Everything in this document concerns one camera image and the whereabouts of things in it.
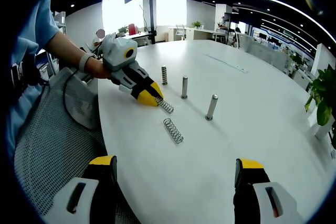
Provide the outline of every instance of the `wristband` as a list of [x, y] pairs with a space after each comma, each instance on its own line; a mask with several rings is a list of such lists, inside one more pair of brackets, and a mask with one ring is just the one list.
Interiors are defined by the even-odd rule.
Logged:
[[82, 56], [82, 58], [80, 58], [79, 65], [78, 65], [79, 71], [84, 73], [84, 67], [85, 67], [86, 62], [88, 61], [90, 57], [93, 57], [93, 56], [95, 56], [95, 54], [91, 52], [87, 52], [85, 55]]

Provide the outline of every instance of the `light blue shirt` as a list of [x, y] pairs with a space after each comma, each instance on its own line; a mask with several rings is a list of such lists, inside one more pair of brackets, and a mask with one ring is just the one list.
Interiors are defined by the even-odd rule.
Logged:
[[[38, 53], [58, 31], [50, 11], [50, 0], [40, 0], [33, 8], [30, 18], [17, 37], [12, 51], [10, 65], [19, 64], [25, 54]], [[16, 104], [9, 108], [6, 117], [6, 141], [9, 157], [13, 159], [15, 138], [24, 124], [34, 102], [42, 92], [42, 86], [28, 86]]]

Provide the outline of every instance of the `sleeve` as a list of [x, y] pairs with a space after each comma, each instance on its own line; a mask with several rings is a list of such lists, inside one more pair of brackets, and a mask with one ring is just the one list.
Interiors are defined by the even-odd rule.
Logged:
[[36, 16], [35, 35], [38, 43], [38, 51], [58, 32], [58, 27], [50, 11], [50, 0], [41, 0]]

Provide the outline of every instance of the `coil spring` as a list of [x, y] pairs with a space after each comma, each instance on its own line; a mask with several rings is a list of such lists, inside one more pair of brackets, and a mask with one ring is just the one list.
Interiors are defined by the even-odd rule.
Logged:
[[167, 82], [167, 67], [165, 65], [163, 65], [161, 67], [161, 71], [162, 71], [162, 84], [166, 85]]
[[163, 120], [163, 124], [176, 144], [179, 144], [180, 142], [183, 141], [183, 136], [177, 130], [175, 124], [172, 122], [170, 118], [166, 118], [165, 120]]
[[174, 111], [173, 106], [171, 106], [169, 103], [167, 103], [165, 100], [163, 100], [160, 97], [156, 97], [155, 101], [157, 102], [157, 104], [163, 108], [166, 112], [168, 112], [169, 114], [171, 114]]

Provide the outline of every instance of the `metal pin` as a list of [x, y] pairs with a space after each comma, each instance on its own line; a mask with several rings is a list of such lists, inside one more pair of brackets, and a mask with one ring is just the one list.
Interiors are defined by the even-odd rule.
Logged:
[[167, 85], [167, 67], [165, 65], [162, 65], [161, 67], [161, 71], [162, 71], [162, 84], [163, 85]]
[[207, 119], [208, 121], [211, 121], [213, 119], [213, 114], [216, 108], [217, 100], [218, 100], [218, 96], [216, 94], [213, 94], [211, 98], [208, 113], [205, 116], [205, 119]]
[[183, 80], [182, 80], [182, 95], [181, 98], [182, 99], [186, 99], [187, 96], [187, 88], [188, 88], [188, 77], [187, 76], [183, 76]]

